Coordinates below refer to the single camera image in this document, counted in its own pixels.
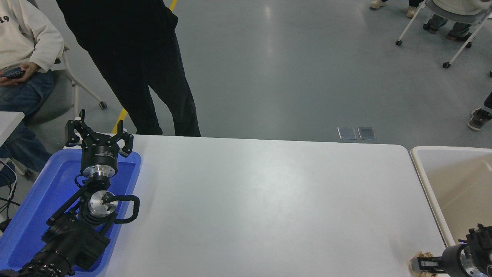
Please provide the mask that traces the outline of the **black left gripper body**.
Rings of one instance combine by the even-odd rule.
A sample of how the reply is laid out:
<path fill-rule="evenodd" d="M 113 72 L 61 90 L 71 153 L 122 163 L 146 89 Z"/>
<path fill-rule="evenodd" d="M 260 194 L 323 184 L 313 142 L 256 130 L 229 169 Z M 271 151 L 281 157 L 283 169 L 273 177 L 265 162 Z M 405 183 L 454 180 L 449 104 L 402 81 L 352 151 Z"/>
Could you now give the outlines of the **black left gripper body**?
<path fill-rule="evenodd" d="M 118 171 L 118 152 L 120 147 L 116 142 L 107 144 L 108 135 L 82 135 L 81 143 L 81 172 L 103 168 L 107 172 Z"/>

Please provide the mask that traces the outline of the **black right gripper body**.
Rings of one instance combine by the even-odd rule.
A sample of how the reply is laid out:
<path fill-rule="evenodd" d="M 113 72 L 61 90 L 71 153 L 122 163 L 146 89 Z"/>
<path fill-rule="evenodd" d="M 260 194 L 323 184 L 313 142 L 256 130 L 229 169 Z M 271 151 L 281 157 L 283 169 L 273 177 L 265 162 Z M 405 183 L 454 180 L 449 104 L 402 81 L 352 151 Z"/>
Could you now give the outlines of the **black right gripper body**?
<path fill-rule="evenodd" d="M 450 277 L 466 277 L 466 271 L 462 266 L 460 255 L 465 249 L 466 244 L 456 244 L 448 247 L 443 251 L 440 258 L 440 267 Z"/>

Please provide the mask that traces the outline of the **person's left hand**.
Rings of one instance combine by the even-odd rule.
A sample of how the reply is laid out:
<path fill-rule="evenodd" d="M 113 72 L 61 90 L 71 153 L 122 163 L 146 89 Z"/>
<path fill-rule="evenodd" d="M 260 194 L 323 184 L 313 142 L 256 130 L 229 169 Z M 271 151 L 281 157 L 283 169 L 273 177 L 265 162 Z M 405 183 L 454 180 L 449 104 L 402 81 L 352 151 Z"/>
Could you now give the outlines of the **person's left hand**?
<path fill-rule="evenodd" d="M 40 66 L 34 62 L 26 62 L 20 65 L 20 69 L 25 71 L 21 78 L 13 79 L 14 83 L 27 82 L 30 77 L 40 69 Z"/>

